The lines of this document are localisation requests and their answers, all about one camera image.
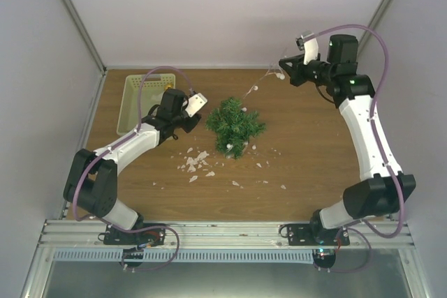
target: plastic basket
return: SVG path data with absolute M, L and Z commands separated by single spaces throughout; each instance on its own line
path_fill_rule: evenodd
M 130 75 L 126 77 L 119 109 L 118 135 L 127 134 L 138 123 L 137 97 L 143 76 Z M 168 87 L 175 88 L 175 75 L 172 73 L 156 74 L 156 77 L 146 80 L 141 91 L 142 117 L 147 115 L 152 106 L 161 102 L 163 92 Z

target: artificial plant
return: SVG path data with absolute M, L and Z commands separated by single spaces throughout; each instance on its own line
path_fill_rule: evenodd
M 250 137 L 256 137 L 265 130 L 265 124 L 258 123 L 259 113 L 247 113 L 242 110 L 242 101 L 228 98 L 211 111 L 206 121 L 206 128 L 217 134 L 216 149 L 227 155 L 242 156 Z

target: wooden table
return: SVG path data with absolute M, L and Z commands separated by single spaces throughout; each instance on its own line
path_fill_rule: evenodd
M 110 71 L 88 141 L 96 149 L 117 139 L 116 128 L 124 80 L 144 70 Z M 187 70 L 194 89 L 209 103 L 191 133 L 178 130 L 178 141 L 164 142 L 143 154 L 119 176 L 119 199 L 147 220 L 158 221 L 298 221 L 316 209 L 340 200 L 343 190 L 358 181 L 358 162 L 348 128 L 332 104 L 308 83 L 293 87 L 288 79 L 269 75 L 258 91 L 244 99 L 248 111 L 258 110 L 267 130 L 250 142 L 244 156 L 227 159 L 214 150 L 214 133 L 205 120 L 220 101 L 242 97 L 265 70 Z M 177 76 L 177 88 L 186 91 Z M 177 167 L 198 152 L 215 176 Z M 197 180 L 189 182 L 193 175 Z

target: white debris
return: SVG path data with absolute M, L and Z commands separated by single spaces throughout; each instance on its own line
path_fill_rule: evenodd
M 283 73 L 275 73 L 275 75 L 277 76 L 277 78 L 279 78 L 280 80 L 285 80 L 286 76 Z
M 204 161 L 204 159 L 208 156 L 209 154 L 206 151 L 202 151 L 197 155 L 196 158 L 188 157 L 188 159 L 186 160 L 186 165 L 189 165 L 188 172 L 195 172 L 197 164 L 199 169 L 202 167 L 202 165 L 208 165 L 208 163 Z

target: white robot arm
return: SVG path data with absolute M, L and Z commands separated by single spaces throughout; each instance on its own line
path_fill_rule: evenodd
M 78 206 L 124 230 L 134 228 L 140 215 L 117 198 L 119 173 L 141 154 L 157 147 L 167 138 L 177 138 L 175 129 L 183 128 L 187 133 L 192 131 L 200 120 L 198 112 L 206 103 L 207 99 L 202 94 L 193 94 L 188 98 L 180 90 L 166 90 L 155 116 L 147 115 L 132 131 L 103 148 L 79 150 L 73 159 L 64 198 L 73 201 L 86 167 L 93 160 L 98 160 L 89 171 L 96 178 L 87 177 L 82 181 Z
M 317 87 L 326 86 L 349 127 L 360 166 L 360 182 L 348 187 L 341 201 L 315 211 L 310 220 L 312 235 L 317 244 L 322 244 L 325 237 L 332 241 L 339 227 L 354 220 L 395 213 L 399 210 L 396 186 L 402 190 L 405 201 L 416 182 L 412 174 L 403 173 L 395 160 L 377 111 L 371 115 L 375 91 L 368 76 L 356 73 L 357 38 L 344 34 L 331 36 L 326 62 L 320 61 L 312 32 L 302 34 L 297 44 L 305 53 L 282 59 L 279 65 L 289 74 L 292 85 L 313 82 Z

